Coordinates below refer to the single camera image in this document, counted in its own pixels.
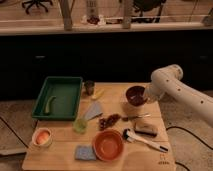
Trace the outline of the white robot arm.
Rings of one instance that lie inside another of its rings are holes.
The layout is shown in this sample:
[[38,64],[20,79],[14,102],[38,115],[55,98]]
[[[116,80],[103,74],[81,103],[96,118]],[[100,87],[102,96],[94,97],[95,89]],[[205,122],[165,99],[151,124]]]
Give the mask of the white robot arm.
[[185,85],[181,82],[182,78],[183,70],[177,64],[154,70],[151,74],[151,82],[145,87],[143,98],[148,103],[153,103],[167,93],[196,111],[208,125],[213,127],[213,97]]

